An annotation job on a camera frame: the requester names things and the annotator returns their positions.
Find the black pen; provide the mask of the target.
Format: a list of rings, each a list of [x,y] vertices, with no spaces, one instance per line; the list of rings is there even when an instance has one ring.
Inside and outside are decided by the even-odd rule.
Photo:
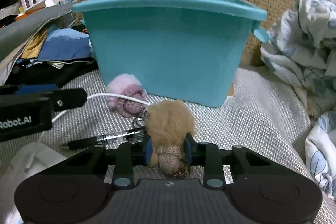
[[[94,136],[85,139],[73,140],[68,143],[60,145],[61,149],[68,149],[71,151],[94,147],[96,145],[110,145],[117,141],[138,141],[147,134],[145,127],[133,128],[129,130],[120,131],[113,134],[105,134]]]

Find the brown plush keychain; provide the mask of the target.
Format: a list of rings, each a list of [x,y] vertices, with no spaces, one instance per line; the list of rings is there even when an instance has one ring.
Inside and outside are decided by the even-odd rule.
[[[150,105],[145,127],[153,147],[148,166],[157,166],[166,176],[187,177],[190,166],[183,144],[187,134],[195,135],[195,120],[185,103],[164,100]]]

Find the black clothing pile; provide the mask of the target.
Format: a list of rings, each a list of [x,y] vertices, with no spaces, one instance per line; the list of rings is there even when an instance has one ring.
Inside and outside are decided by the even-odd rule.
[[[49,29],[49,34],[60,27],[52,24],[44,28]],[[88,35],[86,26],[82,24],[71,28]],[[69,61],[46,61],[38,58],[23,59],[20,56],[14,64],[5,85],[55,84],[57,87],[62,88],[76,77],[94,71],[97,68],[98,65],[94,58],[93,50],[92,56],[89,58]]]

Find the yellow cloth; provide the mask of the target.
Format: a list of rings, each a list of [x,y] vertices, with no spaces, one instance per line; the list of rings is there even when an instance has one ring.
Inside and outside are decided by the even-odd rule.
[[[34,37],[32,37],[27,43],[25,50],[23,51],[21,58],[34,59],[37,58],[43,43],[48,35],[49,29],[44,28],[40,30]]]

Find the blue and white cloth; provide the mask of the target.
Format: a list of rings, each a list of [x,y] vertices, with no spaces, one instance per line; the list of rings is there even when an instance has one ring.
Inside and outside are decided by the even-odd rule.
[[[89,36],[72,28],[51,31],[38,54],[39,60],[69,61],[92,56]]]

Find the white power strip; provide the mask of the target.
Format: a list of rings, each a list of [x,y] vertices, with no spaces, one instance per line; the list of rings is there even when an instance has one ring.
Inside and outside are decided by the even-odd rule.
[[[64,5],[66,3],[74,2],[74,0],[64,0],[64,1],[58,1],[57,5]]]

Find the teal plastic storage bin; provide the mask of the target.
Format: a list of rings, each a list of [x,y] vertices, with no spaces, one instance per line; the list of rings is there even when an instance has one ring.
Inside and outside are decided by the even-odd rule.
[[[243,0],[87,0],[82,13],[104,83],[134,75],[149,94],[224,104],[250,35],[267,12]]]

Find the floral white blue quilt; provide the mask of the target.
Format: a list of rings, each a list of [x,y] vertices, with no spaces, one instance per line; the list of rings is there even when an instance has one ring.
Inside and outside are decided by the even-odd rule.
[[[268,28],[261,59],[290,85],[312,129],[305,141],[306,166],[335,199],[335,0],[294,0]]]

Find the pink plush keychain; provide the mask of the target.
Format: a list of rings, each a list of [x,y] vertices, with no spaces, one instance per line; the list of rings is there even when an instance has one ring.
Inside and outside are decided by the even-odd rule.
[[[139,80],[130,74],[122,74],[114,78],[106,87],[107,93],[120,94],[140,101],[146,101],[147,92]],[[130,118],[141,113],[145,105],[125,98],[109,97],[107,100],[109,109],[123,117]]]

